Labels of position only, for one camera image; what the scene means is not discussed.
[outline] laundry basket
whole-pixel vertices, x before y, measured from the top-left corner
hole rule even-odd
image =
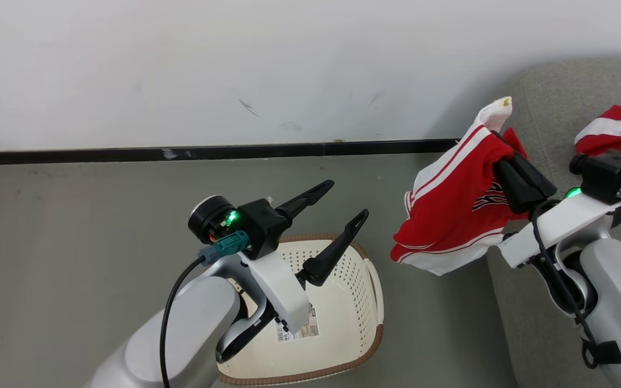
[[[320,253],[335,234],[281,239],[278,252],[296,273]],[[219,364],[220,380],[230,385],[298,383],[348,371],[365,363],[382,339],[384,303],[375,267],[360,245],[347,248],[322,287],[306,284],[312,305],[309,322],[296,334],[274,321],[234,358]],[[244,295],[249,311],[256,305]]]

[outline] sofa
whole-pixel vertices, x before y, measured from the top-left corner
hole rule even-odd
[[[562,196],[580,185],[580,178],[569,172],[574,137],[608,108],[621,105],[621,57],[532,68],[513,77],[491,99],[501,96],[513,99],[505,127],[515,129],[530,161]],[[621,226],[611,235],[621,240]],[[584,366],[578,329],[550,301],[534,268],[510,268],[497,248],[488,251],[488,267],[520,388],[611,386],[599,370]]]

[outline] green light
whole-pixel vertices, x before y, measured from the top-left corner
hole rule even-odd
[[[570,189],[569,191],[567,191],[567,195],[564,196],[565,198],[569,198],[569,197],[573,197],[576,196],[577,194],[579,194],[581,192],[581,188],[580,187],[574,187],[574,189]]]
[[[231,223],[233,223],[237,218],[239,218],[239,213],[237,213],[237,211],[232,211],[226,218],[226,225],[231,226]]]

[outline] floor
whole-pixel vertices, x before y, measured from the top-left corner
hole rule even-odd
[[[360,368],[298,387],[516,387],[485,260],[441,278],[389,260],[404,192],[436,157],[3,165],[0,388],[82,386],[195,257],[200,199],[281,204],[325,179],[334,189],[290,233],[340,232],[370,210],[356,240],[382,280],[384,338]]]

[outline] cable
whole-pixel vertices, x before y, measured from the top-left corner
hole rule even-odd
[[[162,384],[164,388],[171,388],[169,385],[169,376],[167,375],[167,362],[165,359],[165,342],[167,337],[167,322],[169,322],[169,313],[172,309],[172,304],[174,303],[174,298],[177,296],[177,292],[179,292],[179,288],[181,287],[183,280],[188,276],[188,274],[193,271],[193,268],[198,267],[200,263],[205,261],[205,257],[199,257],[195,262],[192,262],[185,270],[183,270],[181,276],[177,279],[177,282],[174,283],[174,287],[172,287],[172,292],[169,293],[169,298],[167,299],[167,305],[164,308],[164,314],[162,314],[162,330],[160,331],[160,371],[162,371]]]
[[[565,285],[564,282],[562,281],[559,271],[557,271],[557,268],[555,267],[552,261],[552,258],[550,258],[550,253],[548,253],[548,250],[545,248],[545,245],[543,244],[543,240],[540,238],[540,230],[538,229],[538,218],[540,217],[542,210],[544,208],[547,208],[548,206],[559,204],[559,203],[560,203],[559,199],[548,199],[547,201],[542,202],[542,204],[538,205],[538,207],[536,207],[533,210],[532,216],[530,216],[530,222],[533,225],[533,236],[535,237],[535,240],[538,242],[538,248],[540,249],[540,254],[543,256],[543,258],[545,258],[545,261],[548,263],[550,267],[550,272],[554,276],[555,282],[557,282],[557,284],[560,285],[562,296],[564,296],[564,298],[567,300],[567,303],[569,303],[569,307],[571,307],[572,310],[574,311],[576,320],[579,321],[579,324],[581,324],[581,326],[584,328],[584,333],[586,334],[586,337],[588,337],[589,342],[591,343],[591,346],[595,348],[596,339],[594,338],[594,334],[591,333],[591,329],[589,329],[589,324],[586,322],[584,314],[581,313],[579,306],[576,304],[576,300],[574,300],[574,298],[571,296],[571,293],[569,293],[569,289],[567,289],[567,285]],[[584,343],[583,345],[584,363],[586,364],[586,366],[588,366],[588,368],[594,369],[596,368],[597,364],[595,362],[589,363],[588,359],[586,359],[586,352],[585,352],[586,347],[587,347],[586,343]]]

